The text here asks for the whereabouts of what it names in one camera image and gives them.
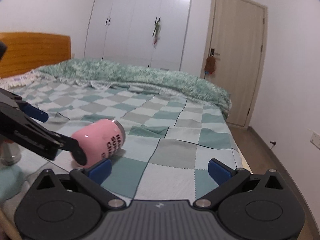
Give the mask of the pink steel cup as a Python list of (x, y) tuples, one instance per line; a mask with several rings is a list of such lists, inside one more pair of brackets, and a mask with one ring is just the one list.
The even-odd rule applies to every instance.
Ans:
[(124, 144), (126, 133), (117, 120), (100, 119), (71, 135), (79, 142), (86, 154), (87, 164), (90, 167), (95, 163), (109, 158)]

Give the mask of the tall stainless steel flask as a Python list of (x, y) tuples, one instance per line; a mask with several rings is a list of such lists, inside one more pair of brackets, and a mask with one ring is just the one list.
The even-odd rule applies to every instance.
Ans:
[(21, 159), (21, 150), (16, 143), (1, 143), (1, 163), (5, 166), (11, 166)]

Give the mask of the floral pillow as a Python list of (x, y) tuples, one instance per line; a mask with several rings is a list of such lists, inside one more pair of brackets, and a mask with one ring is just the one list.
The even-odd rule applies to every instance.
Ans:
[(0, 87), (5, 90), (9, 90), (15, 87), (27, 86), (37, 79), (39, 79), (39, 73), (35, 70), (31, 70), (21, 75), (15, 75), (11, 77), (1, 78)]

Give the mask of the orange wooden headboard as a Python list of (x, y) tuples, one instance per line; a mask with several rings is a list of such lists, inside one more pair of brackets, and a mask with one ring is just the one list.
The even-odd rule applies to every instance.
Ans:
[(1, 59), (1, 78), (71, 59), (70, 36), (11, 32), (1, 33), (1, 41), (7, 46)]

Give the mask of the checkered green bed sheet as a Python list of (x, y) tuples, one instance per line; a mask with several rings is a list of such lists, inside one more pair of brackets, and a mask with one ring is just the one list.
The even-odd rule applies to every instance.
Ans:
[(210, 159), (242, 167), (216, 105), (135, 87), (94, 89), (44, 80), (13, 92), (47, 112), (44, 126), (64, 135), (103, 118), (120, 122), (126, 139), (111, 158), (103, 187), (125, 200), (194, 201), (217, 187), (208, 174)]

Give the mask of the green floral quilt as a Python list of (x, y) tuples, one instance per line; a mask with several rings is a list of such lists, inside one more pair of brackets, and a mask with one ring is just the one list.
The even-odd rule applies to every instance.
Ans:
[(64, 83), (94, 88), (125, 87), (150, 94), (179, 95), (216, 105), (227, 119), (232, 103), (223, 88), (194, 75), (179, 71), (164, 71), (143, 66), (120, 64), (108, 60), (71, 59), (36, 69), (47, 78)]

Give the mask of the beige wooden door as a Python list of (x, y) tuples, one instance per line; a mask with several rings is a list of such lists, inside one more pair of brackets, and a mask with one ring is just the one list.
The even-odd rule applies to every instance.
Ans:
[(231, 95), (227, 122), (247, 127), (257, 99), (265, 59), (267, 7), (252, 0), (212, 0), (204, 57), (216, 59), (207, 81)]

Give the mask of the white wardrobe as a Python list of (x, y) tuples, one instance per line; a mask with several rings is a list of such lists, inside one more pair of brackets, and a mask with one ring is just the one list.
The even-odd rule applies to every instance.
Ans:
[[(190, 0), (94, 0), (84, 57), (179, 71)], [(153, 46), (156, 18), (161, 18)]]

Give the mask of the green hanging ornament on wardrobe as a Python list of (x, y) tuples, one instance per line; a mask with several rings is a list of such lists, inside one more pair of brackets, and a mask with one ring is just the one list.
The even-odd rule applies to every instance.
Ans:
[(159, 41), (160, 31), (161, 31), (161, 18), (159, 17), (159, 18), (156, 18), (155, 20), (155, 27), (152, 34), (154, 47), (157, 46), (157, 43)]

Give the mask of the white wall socket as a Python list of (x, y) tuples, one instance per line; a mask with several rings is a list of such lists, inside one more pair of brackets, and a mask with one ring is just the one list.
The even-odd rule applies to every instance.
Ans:
[(310, 142), (320, 150), (320, 135), (316, 132), (312, 133)]

